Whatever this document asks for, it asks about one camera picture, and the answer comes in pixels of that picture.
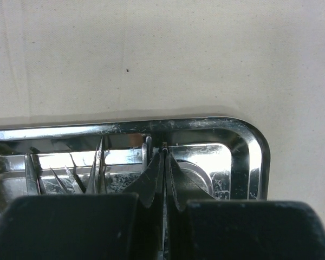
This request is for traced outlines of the steel scalpel handle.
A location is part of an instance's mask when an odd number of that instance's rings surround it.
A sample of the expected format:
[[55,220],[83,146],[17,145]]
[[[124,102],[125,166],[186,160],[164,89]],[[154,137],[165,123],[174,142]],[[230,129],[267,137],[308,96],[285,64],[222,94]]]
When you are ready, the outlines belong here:
[[162,228],[162,259],[168,259],[168,221],[167,221],[167,195],[166,195],[166,155],[168,153],[167,144],[164,142],[162,146],[162,153],[164,156],[163,163],[163,188],[164,188],[164,202],[163,202],[163,228]]
[[151,161],[152,156],[152,137],[150,135],[145,136],[144,142],[141,147],[142,152],[142,171],[144,172]]

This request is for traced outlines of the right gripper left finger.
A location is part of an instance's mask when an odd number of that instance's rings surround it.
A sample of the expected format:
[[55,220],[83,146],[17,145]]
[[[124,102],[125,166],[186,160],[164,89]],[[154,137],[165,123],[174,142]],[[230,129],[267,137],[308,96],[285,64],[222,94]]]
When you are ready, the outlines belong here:
[[0,218],[0,259],[157,259],[164,156],[120,193],[28,196]]

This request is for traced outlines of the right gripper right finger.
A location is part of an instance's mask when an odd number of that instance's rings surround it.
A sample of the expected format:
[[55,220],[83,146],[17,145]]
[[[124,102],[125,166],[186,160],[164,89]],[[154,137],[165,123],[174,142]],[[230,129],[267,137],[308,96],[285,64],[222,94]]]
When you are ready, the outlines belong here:
[[165,158],[169,259],[325,259],[325,229],[299,201],[221,200]]

